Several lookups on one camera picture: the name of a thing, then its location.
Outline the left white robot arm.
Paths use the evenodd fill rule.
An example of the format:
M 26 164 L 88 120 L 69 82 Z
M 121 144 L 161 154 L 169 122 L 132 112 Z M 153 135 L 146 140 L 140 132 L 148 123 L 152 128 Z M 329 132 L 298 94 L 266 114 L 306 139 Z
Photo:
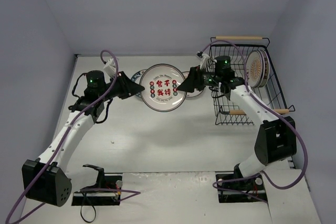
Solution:
M 70 114 L 63 129 L 50 146 L 34 161 L 22 167 L 24 196 L 29 199 L 61 207 L 71 192 L 86 188 L 92 192 L 103 190 L 106 180 L 102 167 L 85 164 L 79 175 L 66 175 L 70 158 L 85 134 L 98 123 L 98 117 L 113 98 L 127 99 L 144 91 L 144 87 L 119 72 L 109 83 L 104 73 L 93 70 L 85 73 L 87 88 L 84 95 L 70 106 Z

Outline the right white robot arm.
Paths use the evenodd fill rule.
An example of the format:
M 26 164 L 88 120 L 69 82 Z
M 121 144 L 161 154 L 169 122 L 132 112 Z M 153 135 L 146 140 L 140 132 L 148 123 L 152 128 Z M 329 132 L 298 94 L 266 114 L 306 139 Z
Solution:
M 263 171 L 268 165 L 292 156 L 297 152 L 294 120 L 282 117 L 270 109 L 236 76 L 231 68 L 229 56 L 215 58 L 215 70 L 206 71 L 209 55 L 199 52 L 199 66 L 191 67 L 187 78 L 178 86 L 179 91 L 194 92 L 210 87 L 220 91 L 228 100 L 236 103 L 248 118 L 258 127 L 253 153 L 237 164 L 232 175 L 233 184 L 245 188 L 251 176 Z

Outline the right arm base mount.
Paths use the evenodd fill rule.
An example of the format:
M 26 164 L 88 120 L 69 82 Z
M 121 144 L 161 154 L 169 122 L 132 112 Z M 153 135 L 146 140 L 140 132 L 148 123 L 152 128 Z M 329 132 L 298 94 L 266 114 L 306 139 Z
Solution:
M 264 181 L 261 175 L 235 181 L 233 173 L 216 173 L 218 202 L 220 204 L 268 202 Z

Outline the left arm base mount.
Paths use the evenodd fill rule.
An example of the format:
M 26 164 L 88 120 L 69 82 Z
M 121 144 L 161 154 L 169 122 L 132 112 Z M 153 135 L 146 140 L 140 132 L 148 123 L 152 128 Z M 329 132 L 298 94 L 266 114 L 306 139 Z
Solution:
M 121 189 L 123 185 L 122 174 L 106 173 L 104 168 L 84 164 L 83 168 L 89 168 L 98 172 L 95 184 L 86 186 L 87 191 L 73 193 L 72 206 L 119 206 L 121 201 Z

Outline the red character plate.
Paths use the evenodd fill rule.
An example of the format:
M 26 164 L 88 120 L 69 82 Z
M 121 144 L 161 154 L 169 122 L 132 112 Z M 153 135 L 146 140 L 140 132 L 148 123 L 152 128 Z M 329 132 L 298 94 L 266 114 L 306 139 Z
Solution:
M 150 109 L 171 112 L 179 108 L 186 99 L 186 92 L 177 89 L 184 80 L 182 72 L 173 65 L 153 65 L 141 76 L 139 84 L 145 89 L 140 92 L 140 96 Z
M 265 76 L 264 76 L 264 85 L 267 84 L 267 81 L 270 76 L 270 63 L 269 63 L 269 57 L 267 53 L 265 52 Z
M 262 54 L 263 58 L 264 58 L 264 75 L 263 75 L 263 78 L 262 78 L 262 81 L 259 85 L 259 87 L 264 87 L 264 76 L 265 76 L 265 51 L 262 50 L 262 49 L 259 49 L 260 53 Z

